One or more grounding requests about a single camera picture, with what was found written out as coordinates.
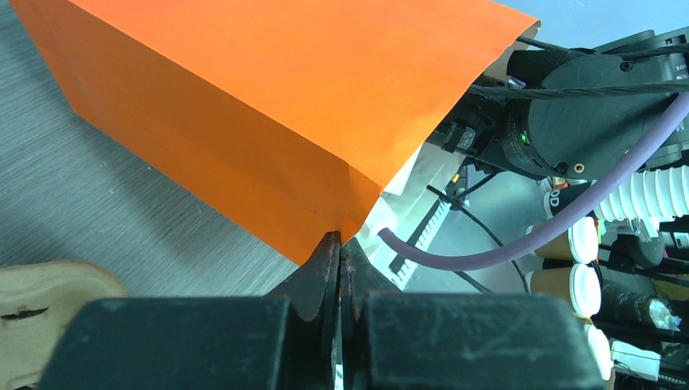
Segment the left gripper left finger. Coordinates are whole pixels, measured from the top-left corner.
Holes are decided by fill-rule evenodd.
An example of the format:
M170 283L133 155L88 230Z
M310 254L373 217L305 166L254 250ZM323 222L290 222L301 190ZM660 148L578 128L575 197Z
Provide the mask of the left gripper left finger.
M326 233L309 259L267 294L290 304L280 362L283 389L335 387L340 250L340 233Z

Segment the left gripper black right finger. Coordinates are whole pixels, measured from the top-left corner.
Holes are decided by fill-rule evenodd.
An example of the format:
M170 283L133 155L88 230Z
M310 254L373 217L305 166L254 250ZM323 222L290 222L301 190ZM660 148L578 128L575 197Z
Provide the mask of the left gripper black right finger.
M367 389L371 343L366 313L372 293L400 289L376 269L355 238L340 250L340 320L345 389Z

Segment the orange paper bag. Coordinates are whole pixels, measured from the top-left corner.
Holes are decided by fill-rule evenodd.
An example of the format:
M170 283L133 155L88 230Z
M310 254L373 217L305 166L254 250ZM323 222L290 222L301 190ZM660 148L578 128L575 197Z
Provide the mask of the orange paper bag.
M14 1L71 108L296 264L538 20L493 1Z

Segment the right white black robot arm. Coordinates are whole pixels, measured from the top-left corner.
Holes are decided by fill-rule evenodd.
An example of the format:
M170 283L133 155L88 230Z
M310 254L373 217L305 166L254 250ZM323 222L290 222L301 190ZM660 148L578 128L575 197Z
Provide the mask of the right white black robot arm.
M429 142L489 174L597 180L688 90L688 31L592 49L525 38L506 77L481 75Z

